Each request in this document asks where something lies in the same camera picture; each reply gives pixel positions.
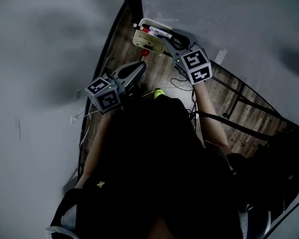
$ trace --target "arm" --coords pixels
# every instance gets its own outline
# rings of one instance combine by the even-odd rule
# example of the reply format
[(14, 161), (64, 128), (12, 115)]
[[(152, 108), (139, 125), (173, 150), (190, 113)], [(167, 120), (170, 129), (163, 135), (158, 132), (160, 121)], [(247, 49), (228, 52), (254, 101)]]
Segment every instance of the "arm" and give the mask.
[(93, 144), (91, 146), (90, 152), (85, 161), (83, 175), (80, 178), (78, 184), (75, 186), (75, 188), (82, 189), (85, 181), (92, 175), (95, 167), (97, 166), (100, 160), (102, 144), (104, 142), (110, 120), (116, 110), (117, 109), (114, 109), (103, 114)]
[[(209, 98), (205, 83), (201, 82), (195, 84), (193, 85), (193, 88), (196, 95), (198, 110), (217, 115)], [(231, 153), (231, 150), (228, 148), (227, 137), (221, 123), (217, 120), (203, 116), (200, 116), (199, 120), (204, 140), (220, 146), (226, 155)]]

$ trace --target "white tape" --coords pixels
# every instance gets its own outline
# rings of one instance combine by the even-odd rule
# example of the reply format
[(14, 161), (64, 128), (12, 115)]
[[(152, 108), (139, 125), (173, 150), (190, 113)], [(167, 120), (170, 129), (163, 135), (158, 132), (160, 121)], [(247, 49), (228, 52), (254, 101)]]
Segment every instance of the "white tape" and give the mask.
[(221, 65), (226, 54), (227, 54), (227, 50), (225, 50), (225, 49), (220, 50), (215, 58), (215, 63), (218, 65)]

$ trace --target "floor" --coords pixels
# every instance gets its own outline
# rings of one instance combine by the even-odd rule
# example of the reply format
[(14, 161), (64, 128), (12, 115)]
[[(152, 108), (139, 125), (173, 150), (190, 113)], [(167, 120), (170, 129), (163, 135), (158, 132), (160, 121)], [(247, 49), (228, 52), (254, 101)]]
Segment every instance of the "floor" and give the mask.
[[(132, 28), (131, 24), (131, 13), (127, 8), (116, 28), (107, 52), (105, 70), (109, 73), (115, 71), (120, 65), (139, 60), (142, 50), (136, 48), (132, 44), (134, 32), (135, 30)], [(170, 82), (172, 78), (183, 80), (183, 76), (174, 69), (172, 58), (166, 55), (156, 55), (151, 52), (148, 57), (142, 57), (142, 61), (145, 61), (147, 65), (147, 69), (140, 80), (143, 95), (154, 91), (156, 88), (163, 88), (167, 96), (179, 98), (187, 109), (191, 110), (193, 108), (193, 102), (191, 101), (192, 91), (180, 90), (174, 87)], [(242, 83), (226, 70), (214, 64), (212, 66), (212, 71), (213, 76), (217, 79), (221, 80), (234, 90), (239, 91)], [(176, 80), (173, 80), (173, 82), (187, 90), (191, 90), (192, 88), (189, 82), (179, 82)], [(218, 115), (223, 116), (224, 113), (228, 114), (235, 103), (237, 94), (214, 79), (207, 80), (206, 85)], [(257, 95), (257, 93), (246, 86), (242, 91), (242, 95), (252, 102), (272, 109), (260, 96)], [(144, 98), (152, 98), (152, 95), (146, 95)], [(96, 108), (91, 105), (89, 112), (91, 113), (94, 111), (96, 111)], [(90, 128), (81, 152), (81, 168), (84, 167), (87, 154), (92, 145), (102, 115), (100, 113), (93, 113), (91, 114), (91, 117)], [(285, 121), (241, 102), (238, 102), (230, 117), (230, 121), (268, 135), (275, 135), (284, 130), (287, 126)], [(228, 138), (229, 148), (233, 152), (240, 153), (245, 157), (251, 157), (257, 150), (259, 144), (264, 145), (266, 143), (265, 141), (242, 133), (225, 124), (223, 124), (223, 127)], [(199, 121), (197, 121), (196, 134), (203, 143)]]

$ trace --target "marker cube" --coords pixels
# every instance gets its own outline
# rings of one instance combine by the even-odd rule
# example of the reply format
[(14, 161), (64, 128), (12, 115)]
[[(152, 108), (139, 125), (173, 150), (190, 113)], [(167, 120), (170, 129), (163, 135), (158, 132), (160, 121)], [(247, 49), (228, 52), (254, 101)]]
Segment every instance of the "marker cube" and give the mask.
[(99, 77), (85, 88), (91, 103), (102, 113), (117, 107), (121, 101), (117, 89)]
[(210, 61), (201, 49), (186, 53), (181, 59), (192, 85), (212, 77)]

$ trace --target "red cap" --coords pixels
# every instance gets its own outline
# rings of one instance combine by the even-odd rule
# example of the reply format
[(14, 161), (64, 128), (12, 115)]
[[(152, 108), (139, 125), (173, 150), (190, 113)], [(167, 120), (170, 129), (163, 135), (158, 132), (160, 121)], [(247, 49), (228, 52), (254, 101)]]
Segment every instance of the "red cap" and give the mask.
[(150, 51), (149, 50), (142, 50), (142, 56), (143, 57), (147, 57), (148, 55), (150, 54)]
[(147, 28), (143, 27), (143, 26), (140, 27), (140, 31), (143, 31), (145, 33), (149, 32), (149, 30)]

